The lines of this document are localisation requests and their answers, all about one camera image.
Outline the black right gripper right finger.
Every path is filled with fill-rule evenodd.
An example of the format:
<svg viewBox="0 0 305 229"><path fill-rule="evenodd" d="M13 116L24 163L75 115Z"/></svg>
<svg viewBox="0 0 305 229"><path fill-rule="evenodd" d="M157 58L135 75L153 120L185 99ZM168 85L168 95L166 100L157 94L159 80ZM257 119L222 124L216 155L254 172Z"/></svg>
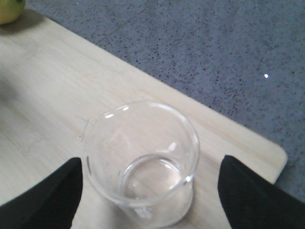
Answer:
<svg viewBox="0 0 305 229"><path fill-rule="evenodd" d="M218 194L233 229L303 229L305 205L234 156L220 165Z"/></svg>

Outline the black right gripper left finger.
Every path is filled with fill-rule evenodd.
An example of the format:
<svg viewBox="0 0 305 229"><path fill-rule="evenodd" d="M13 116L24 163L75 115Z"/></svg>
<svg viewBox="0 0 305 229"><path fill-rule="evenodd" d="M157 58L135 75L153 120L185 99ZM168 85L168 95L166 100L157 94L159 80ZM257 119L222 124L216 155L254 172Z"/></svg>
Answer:
<svg viewBox="0 0 305 229"><path fill-rule="evenodd" d="M73 157L0 207L2 229L69 229L82 196L81 159Z"/></svg>

